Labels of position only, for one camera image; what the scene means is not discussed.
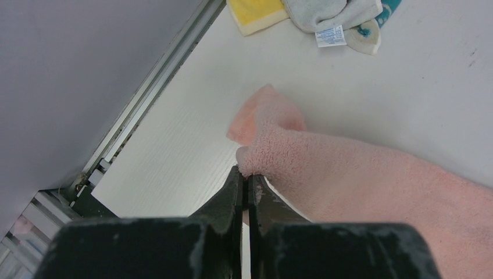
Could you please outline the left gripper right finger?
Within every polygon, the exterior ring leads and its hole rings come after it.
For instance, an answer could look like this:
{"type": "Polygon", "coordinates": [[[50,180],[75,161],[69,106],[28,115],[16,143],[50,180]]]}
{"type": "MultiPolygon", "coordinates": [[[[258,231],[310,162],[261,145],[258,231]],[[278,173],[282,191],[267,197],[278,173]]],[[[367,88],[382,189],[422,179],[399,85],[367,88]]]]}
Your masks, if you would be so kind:
{"type": "Polygon", "coordinates": [[[262,176],[248,178],[252,278],[440,278],[417,230],[403,223],[312,223],[262,176]]]}

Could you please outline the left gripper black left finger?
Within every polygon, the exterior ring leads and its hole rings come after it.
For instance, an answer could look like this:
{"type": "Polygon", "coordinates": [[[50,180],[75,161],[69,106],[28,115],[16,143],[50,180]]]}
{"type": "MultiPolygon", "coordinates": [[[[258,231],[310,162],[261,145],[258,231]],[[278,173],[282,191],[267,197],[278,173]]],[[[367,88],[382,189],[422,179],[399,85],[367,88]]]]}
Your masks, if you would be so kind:
{"type": "Polygon", "coordinates": [[[94,218],[55,235],[35,278],[240,278],[243,177],[188,217],[94,218]]]}

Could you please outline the light pink towel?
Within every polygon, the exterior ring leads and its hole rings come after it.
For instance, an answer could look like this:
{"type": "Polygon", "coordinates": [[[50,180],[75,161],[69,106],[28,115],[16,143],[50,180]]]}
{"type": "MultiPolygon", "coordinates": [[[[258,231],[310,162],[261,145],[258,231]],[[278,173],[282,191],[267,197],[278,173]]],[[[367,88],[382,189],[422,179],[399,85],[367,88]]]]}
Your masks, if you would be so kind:
{"type": "Polygon", "coordinates": [[[413,155],[307,131],[271,85],[253,94],[227,137],[240,172],[260,174],[309,220],[414,226],[444,278],[492,277],[492,189],[413,155]]]}

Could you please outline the teal patterned cloth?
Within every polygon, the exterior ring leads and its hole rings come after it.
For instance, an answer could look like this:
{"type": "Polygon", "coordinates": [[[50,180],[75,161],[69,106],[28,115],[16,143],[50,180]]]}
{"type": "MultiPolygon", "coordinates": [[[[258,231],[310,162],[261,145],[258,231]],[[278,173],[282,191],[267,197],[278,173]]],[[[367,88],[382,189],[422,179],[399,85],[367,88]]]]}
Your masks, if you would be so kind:
{"type": "Polygon", "coordinates": [[[366,55],[376,55],[381,45],[380,29],[392,16],[401,0],[381,1],[382,12],[375,18],[344,31],[347,46],[366,55]]]}

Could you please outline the striped cloth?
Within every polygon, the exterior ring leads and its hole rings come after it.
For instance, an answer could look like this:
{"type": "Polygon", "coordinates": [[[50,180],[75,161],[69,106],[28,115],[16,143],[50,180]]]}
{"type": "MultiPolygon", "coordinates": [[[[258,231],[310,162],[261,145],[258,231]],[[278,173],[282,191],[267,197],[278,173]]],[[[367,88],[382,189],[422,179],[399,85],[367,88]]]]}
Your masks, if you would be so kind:
{"type": "Polygon", "coordinates": [[[345,30],[372,20],[383,11],[376,0],[285,0],[291,21],[304,33],[313,33],[317,46],[346,45],[345,30]]]}

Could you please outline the yellow cloth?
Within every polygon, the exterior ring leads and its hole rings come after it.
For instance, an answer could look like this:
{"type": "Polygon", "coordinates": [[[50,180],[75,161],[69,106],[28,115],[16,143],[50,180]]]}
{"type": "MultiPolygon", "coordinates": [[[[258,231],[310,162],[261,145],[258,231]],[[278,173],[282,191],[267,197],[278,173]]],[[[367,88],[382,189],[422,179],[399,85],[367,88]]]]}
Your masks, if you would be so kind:
{"type": "Polygon", "coordinates": [[[280,0],[226,0],[226,4],[244,37],[289,18],[280,0]]]}

